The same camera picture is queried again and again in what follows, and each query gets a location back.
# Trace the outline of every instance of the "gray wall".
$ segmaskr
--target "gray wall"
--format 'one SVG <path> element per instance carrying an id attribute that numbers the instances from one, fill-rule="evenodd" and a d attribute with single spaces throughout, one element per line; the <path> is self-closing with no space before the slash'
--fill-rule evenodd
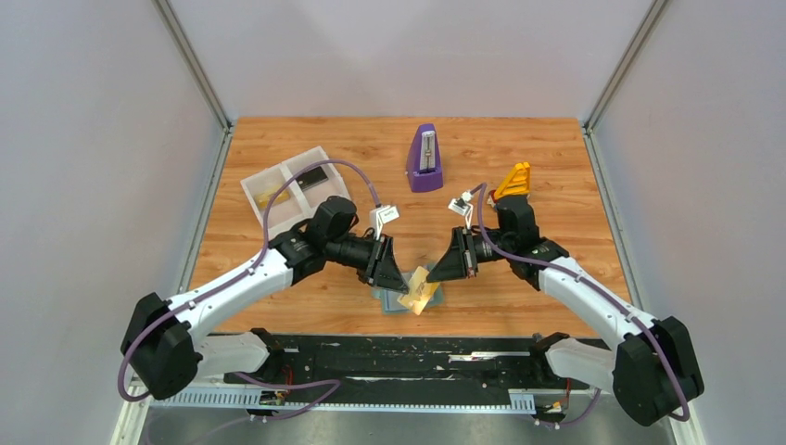
<path id="1" fill-rule="evenodd" d="M 219 128 L 149 1 L 5 1 L 0 57 L 0 442 L 104 444 Z"/>
<path id="2" fill-rule="evenodd" d="M 586 118 L 650 0 L 172 3 L 232 118 Z"/>
<path id="3" fill-rule="evenodd" d="M 597 135 L 647 306 L 687 323 L 710 444 L 782 443 L 786 3 L 679 0 Z"/>

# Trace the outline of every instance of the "yellow object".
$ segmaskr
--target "yellow object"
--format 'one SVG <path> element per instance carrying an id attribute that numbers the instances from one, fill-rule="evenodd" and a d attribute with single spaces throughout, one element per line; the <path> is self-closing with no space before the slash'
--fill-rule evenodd
<path id="1" fill-rule="evenodd" d="M 562 411 L 563 405 L 559 401 L 556 401 L 546 413 L 561 413 Z"/>
<path id="2" fill-rule="evenodd" d="M 494 200 L 509 195 L 529 195 L 529 162 L 517 163 L 494 190 Z"/>
<path id="3" fill-rule="evenodd" d="M 262 193 L 258 193 L 257 195 L 254 195 L 254 202 L 257 203 L 257 207 L 259 207 L 260 210 L 265 210 L 265 207 L 268 205 L 268 201 L 270 201 L 270 197 L 273 195 L 273 193 L 275 193 L 276 190 L 278 190 L 278 187 L 269 188 Z M 279 195 L 275 199 L 273 204 L 284 202 L 288 199 L 289 199 L 289 192 L 284 190 L 283 192 L 281 192 L 281 195 Z"/>
<path id="4" fill-rule="evenodd" d="M 418 266 L 412 274 L 410 282 L 407 283 L 410 293 L 397 299 L 401 306 L 414 312 L 415 315 L 420 315 L 439 287 L 439 283 L 427 283 L 425 281 L 427 276 L 428 270 L 423 266 Z"/>

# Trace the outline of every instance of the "yellow card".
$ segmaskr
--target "yellow card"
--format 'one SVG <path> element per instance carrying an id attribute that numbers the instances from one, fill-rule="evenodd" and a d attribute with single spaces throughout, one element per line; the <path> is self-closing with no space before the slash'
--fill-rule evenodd
<path id="1" fill-rule="evenodd" d="M 431 297 L 437 292 L 437 287 L 439 287 L 439 283 L 427 283 L 425 281 L 427 276 L 428 270 L 423 266 L 419 266 L 412 274 L 410 282 L 407 283 L 410 287 L 410 293 L 402 295 L 397 299 L 401 306 L 414 312 L 415 315 L 420 315 L 420 312 L 423 311 L 425 305 L 428 304 Z"/>

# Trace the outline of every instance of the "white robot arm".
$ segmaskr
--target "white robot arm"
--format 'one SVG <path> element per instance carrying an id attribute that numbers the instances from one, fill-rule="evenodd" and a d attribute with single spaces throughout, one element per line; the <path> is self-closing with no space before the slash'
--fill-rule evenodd
<path id="1" fill-rule="evenodd" d="M 427 281 L 474 277 L 479 263 L 506 259 L 513 274 L 559 299 L 600 334 L 609 348 L 553 334 L 530 351 L 542 359 L 544 373 L 574 378 L 614 394 L 626 413 L 642 425 L 684 408 L 686 401 L 704 392 L 684 324 L 674 317 L 657 320 L 589 276 L 565 249 L 540 236 L 526 197 L 503 197 L 496 210 L 498 229 L 453 228 L 450 247 Z M 478 220 L 482 224 L 482 207 Z"/>
<path id="2" fill-rule="evenodd" d="M 210 283 L 167 300 L 155 293 L 140 299 L 120 351 L 130 356 L 150 394 L 167 399 L 198 376 L 259 370 L 269 351 L 258 336 L 209 334 L 254 301 L 318 273 L 327 261 L 356 269 L 365 284 L 406 293 L 393 258 L 393 238 L 372 229 L 363 236 L 351 234 L 357 221 L 351 201 L 329 197 L 312 218 L 271 240 L 261 261 L 259 255 L 252 257 Z"/>

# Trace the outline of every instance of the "wooden table surface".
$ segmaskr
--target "wooden table surface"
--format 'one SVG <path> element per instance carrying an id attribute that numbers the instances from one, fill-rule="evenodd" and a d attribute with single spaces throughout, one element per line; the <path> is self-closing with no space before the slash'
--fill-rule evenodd
<path id="1" fill-rule="evenodd" d="M 444 169 L 438 191 L 410 191 L 405 161 L 418 125 L 433 122 Z M 596 279 L 629 299 L 625 279 L 590 167 L 573 119 L 469 118 L 254 118 L 235 130 L 192 287 L 201 286 L 248 260 L 261 246 L 260 224 L 240 180 L 314 146 L 357 164 L 372 179 L 383 203 L 401 214 L 385 226 L 395 237 L 403 272 L 437 261 L 463 218 L 448 201 L 480 182 L 496 187 L 516 162 L 532 165 L 532 195 L 541 235 L 560 243 Z M 361 223 L 368 226 L 372 200 L 360 177 L 338 166 Z M 484 209 L 486 224 L 496 216 Z M 480 265 L 477 278 L 443 284 L 445 303 L 420 316 L 383 314 L 371 288 L 354 270 L 328 264 L 296 286 L 251 305 L 222 331 L 264 327 L 271 332 L 416 336 L 530 336 L 563 331 L 596 337 L 559 301 L 535 291 L 505 261 Z"/>

